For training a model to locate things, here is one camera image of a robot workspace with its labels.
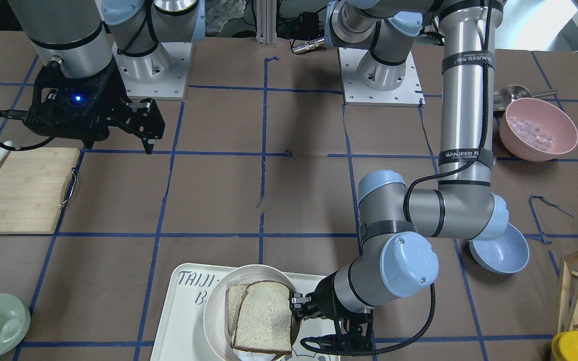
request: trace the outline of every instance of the yellow lid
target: yellow lid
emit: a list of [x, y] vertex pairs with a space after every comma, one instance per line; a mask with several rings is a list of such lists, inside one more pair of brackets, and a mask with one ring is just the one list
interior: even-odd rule
[[552, 353], [558, 361], [578, 361], [578, 331], [557, 334], [552, 341]]

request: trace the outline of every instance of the blue bowl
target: blue bowl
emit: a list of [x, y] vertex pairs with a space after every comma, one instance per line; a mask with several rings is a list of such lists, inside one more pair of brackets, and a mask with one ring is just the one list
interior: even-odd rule
[[523, 234], [507, 224], [502, 236], [491, 241], [469, 241], [470, 251], [479, 265], [500, 274], [516, 273], [530, 260], [530, 249]]

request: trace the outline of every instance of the bread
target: bread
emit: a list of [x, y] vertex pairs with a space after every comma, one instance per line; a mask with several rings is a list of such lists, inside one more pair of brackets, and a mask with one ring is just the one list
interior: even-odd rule
[[247, 287], [235, 329], [234, 349], [291, 354], [292, 312], [289, 288], [280, 282], [260, 281]]
[[240, 305], [245, 297], [245, 292], [247, 292], [247, 287], [248, 284], [230, 285], [227, 289], [227, 329], [229, 336], [233, 336], [233, 332], [236, 329]]

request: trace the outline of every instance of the wooden cutting board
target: wooden cutting board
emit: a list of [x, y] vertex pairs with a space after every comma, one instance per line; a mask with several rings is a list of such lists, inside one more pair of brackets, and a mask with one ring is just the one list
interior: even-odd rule
[[0, 165], [0, 235], [51, 235], [77, 163], [76, 148], [13, 151]]

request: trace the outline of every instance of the pink object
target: pink object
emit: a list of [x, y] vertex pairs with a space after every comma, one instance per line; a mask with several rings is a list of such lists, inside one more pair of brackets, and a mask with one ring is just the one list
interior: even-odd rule
[[[546, 150], [530, 145], [527, 134], [523, 136], [512, 130], [511, 125], [524, 122], [532, 125], [530, 137], [537, 137], [538, 142], [549, 144]], [[578, 131], [568, 115], [547, 101], [536, 98], [512, 101], [505, 109], [499, 133], [512, 154], [533, 162], [554, 159], [572, 151], [578, 143]]]

